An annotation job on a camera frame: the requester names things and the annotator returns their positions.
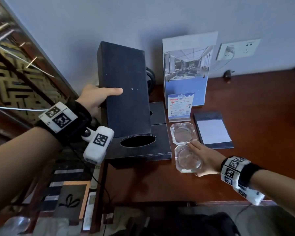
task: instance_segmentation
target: brown card with bow drawing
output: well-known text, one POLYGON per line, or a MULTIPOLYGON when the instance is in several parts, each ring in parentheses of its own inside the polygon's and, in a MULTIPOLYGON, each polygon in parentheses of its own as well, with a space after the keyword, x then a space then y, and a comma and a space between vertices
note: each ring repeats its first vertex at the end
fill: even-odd
POLYGON ((82 219, 89 189, 90 181, 64 182, 53 216, 69 220, 82 219))

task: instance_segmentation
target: reddish-brown wooden table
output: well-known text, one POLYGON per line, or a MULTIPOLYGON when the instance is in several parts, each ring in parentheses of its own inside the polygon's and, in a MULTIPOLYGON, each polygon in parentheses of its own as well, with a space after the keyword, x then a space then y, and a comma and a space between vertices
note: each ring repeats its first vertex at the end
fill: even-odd
MULTIPOLYGON (((157 86, 150 101, 164 101, 162 86, 157 86)), ((205 105, 193 107, 192 112, 196 111, 222 113, 235 147, 218 150, 220 153, 243 156, 295 179, 295 71, 236 76, 230 84, 221 78, 209 79, 205 105)), ((172 160, 146 162, 128 169, 117 170, 108 164, 105 186, 114 205, 159 201, 206 205, 246 202, 219 175, 196 177, 180 173, 174 155, 172 160)), ((108 201, 106 193, 103 200, 108 201)))

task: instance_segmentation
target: gold maze pattern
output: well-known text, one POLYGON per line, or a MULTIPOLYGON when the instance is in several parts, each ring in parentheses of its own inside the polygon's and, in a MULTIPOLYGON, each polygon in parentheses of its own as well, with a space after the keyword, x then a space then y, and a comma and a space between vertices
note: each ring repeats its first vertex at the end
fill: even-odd
MULTIPOLYGON (((30 62, 30 60, 21 52, 21 50, 8 42, 1 42, 2 46, 13 54, 30 62)), ((64 97, 54 87, 50 80, 39 70, 29 67, 22 70, 27 65, 23 61, 14 58, 10 54, 0 49, 0 53, 5 56, 17 70, 22 71, 27 78, 29 78, 41 91, 43 91, 53 102, 59 101, 65 103, 64 97)), ((43 100, 36 92, 34 92, 22 80, 18 79, 14 73, 8 71, 6 66, 0 62, 0 103, 7 107, 13 108, 29 108, 29 109, 48 109, 50 104, 43 100)), ((38 115, 42 112, 37 111, 19 111, 13 110, 30 123, 37 122, 38 115)))

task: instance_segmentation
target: forearm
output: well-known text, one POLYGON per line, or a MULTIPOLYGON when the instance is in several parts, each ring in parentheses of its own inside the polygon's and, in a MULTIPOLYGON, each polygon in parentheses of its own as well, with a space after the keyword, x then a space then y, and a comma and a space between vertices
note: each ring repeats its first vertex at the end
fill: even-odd
POLYGON ((259 170, 252 175, 250 184, 295 217, 294 179, 268 170, 259 170))
POLYGON ((35 176, 39 167, 61 149, 45 129, 34 127, 0 146, 0 209, 35 176))

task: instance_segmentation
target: picture of room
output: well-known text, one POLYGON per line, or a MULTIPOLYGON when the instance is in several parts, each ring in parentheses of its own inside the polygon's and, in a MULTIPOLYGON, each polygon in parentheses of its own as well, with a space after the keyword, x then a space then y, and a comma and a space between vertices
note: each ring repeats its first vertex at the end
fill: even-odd
POLYGON ((164 52, 166 81, 207 77, 213 46, 164 52))

